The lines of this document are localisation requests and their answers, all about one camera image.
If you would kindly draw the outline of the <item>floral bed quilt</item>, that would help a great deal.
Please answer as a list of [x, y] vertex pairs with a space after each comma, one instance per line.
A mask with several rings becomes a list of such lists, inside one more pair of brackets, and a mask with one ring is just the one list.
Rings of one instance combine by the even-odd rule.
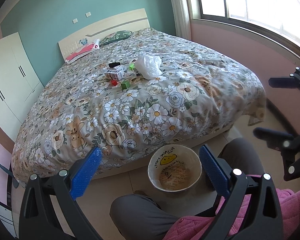
[[[159, 56], [162, 75], [129, 69], [139, 56]], [[109, 63], [121, 65], [109, 68]], [[111, 84], [104, 72], [124, 70]], [[122, 90], [121, 82], [130, 87]], [[153, 28], [135, 31], [63, 65], [31, 107], [15, 140], [12, 171], [21, 182], [69, 169], [93, 148], [98, 173], [146, 157], [163, 145], [203, 140], [241, 116], [264, 120], [266, 93], [249, 68], [204, 45]]]

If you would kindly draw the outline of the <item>green sponge cube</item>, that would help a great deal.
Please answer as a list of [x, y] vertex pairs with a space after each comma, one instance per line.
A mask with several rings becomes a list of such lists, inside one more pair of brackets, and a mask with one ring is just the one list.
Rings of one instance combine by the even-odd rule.
[[130, 82], [128, 80], [121, 82], [121, 88], [122, 90], [127, 90], [130, 87]]

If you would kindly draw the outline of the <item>window with frame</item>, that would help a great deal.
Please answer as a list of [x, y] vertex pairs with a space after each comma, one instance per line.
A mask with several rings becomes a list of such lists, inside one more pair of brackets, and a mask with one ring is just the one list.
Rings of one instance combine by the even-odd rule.
[[300, 0], [199, 0], [200, 17], [245, 28], [300, 53]]

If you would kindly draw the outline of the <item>beige wooden headboard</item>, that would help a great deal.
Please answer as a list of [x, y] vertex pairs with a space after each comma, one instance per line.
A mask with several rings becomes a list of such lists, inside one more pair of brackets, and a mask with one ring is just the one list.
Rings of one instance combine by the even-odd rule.
[[82, 46], [81, 41], [87, 41], [88, 43], [95, 39], [102, 41], [107, 35], [116, 31], [130, 30], [135, 32], [149, 27], [147, 13], [144, 8], [141, 8], [110, 16], [87, 25], [60, 40], [58, 45], [63, 60], [65, 60], [71, 53]]

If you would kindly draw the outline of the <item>white plastic bag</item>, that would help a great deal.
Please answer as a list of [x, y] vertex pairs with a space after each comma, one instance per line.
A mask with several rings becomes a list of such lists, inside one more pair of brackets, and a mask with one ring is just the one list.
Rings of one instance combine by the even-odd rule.
[[162, 75], [161, 63], [159, 56], [141, 55], [134, 62], [134, 67], [145, 79], [151, 80]]

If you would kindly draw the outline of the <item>green leaf pillow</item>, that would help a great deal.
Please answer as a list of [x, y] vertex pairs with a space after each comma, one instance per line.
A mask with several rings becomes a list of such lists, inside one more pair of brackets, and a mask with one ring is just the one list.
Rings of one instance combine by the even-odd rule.
[[109, 35], [107, 35], [101, 42], [100, 45], [106, 45], [106, 44], [110, 44], [116, 41], [121, 41], [121, 40], [125, 40], [127, 38], [129, 38], [132, 35], [132, 31], [130, 30], [120, 30], [120, 31], [116, 31], [114, 33], [111, 33]]

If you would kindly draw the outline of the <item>small red block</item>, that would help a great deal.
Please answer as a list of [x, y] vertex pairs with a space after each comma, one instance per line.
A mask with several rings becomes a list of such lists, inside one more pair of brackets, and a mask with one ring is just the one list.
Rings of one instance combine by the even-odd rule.
[[112, 84], [113, 86], [116, 86], [116, 85], [117, 85], [117, 81], [111, 80], [111, 84]]

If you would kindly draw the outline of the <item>black foam cylinder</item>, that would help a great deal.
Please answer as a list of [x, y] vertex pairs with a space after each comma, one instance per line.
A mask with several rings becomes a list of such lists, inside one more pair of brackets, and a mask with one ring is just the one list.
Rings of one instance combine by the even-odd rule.
[[120, 66], [121, 63], [120, 62], [112, 62], [112, 63], [109, 63], [109, 68], [115, 68], [117, 66]]

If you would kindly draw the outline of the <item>pink white pillow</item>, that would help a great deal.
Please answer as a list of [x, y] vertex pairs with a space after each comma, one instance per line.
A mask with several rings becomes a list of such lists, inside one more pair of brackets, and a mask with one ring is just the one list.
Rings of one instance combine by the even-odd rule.
[[81, 46], [76, 51], [68, 55], [65, 59], [65, 63], [72, 64], [78, 59], [84, 57], [85, 55], [88, 55], [95, 50], [99, 50], [99, 48], [100, 48], [100, 39], [95, 39], [93, 40], [93, 42]]

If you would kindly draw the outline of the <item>person's right grey trouser leg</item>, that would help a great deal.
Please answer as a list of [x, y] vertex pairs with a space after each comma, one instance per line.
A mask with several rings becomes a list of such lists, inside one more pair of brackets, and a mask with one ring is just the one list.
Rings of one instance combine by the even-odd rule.
[[238, 168], [247, 175], [262, 175], [264, 168], [251, 142], [236, 138], [224, 146], [218, 158], [224, 159], [231, 168]]

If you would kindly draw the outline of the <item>white lined trash bin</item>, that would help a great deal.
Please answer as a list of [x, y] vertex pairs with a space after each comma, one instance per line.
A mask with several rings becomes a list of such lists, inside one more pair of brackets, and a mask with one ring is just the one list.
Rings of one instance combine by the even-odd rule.
[[162, 192], [182, 192], [191, 188], [202, 175], [199, 155], [178, 144], [164, 145], [151, 157], [147, 174], [151, 184]]

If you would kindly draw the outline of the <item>white wardrobe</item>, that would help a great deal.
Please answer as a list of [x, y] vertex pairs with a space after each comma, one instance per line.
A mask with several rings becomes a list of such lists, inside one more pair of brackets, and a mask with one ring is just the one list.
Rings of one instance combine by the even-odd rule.
[[11, 140], [42, 90], [19, 34], [0, 39], [0, 128]]

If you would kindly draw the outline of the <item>cream curtain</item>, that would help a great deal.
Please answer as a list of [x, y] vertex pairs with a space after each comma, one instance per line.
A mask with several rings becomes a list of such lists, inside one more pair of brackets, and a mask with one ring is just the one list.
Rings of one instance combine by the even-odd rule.
[[171, 3], [176, 35], [191, 40], [191, 25], [187, 0], [171, 0]]

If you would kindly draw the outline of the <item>white medicine box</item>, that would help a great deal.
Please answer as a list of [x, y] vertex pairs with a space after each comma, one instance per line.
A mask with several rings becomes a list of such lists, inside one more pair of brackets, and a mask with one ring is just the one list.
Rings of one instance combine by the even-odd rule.
[[115, 81], [120, 81], [124, 77], [124, 70], [122, 69], [108, 69], [104, 72], [106, 78], [115, 80]]

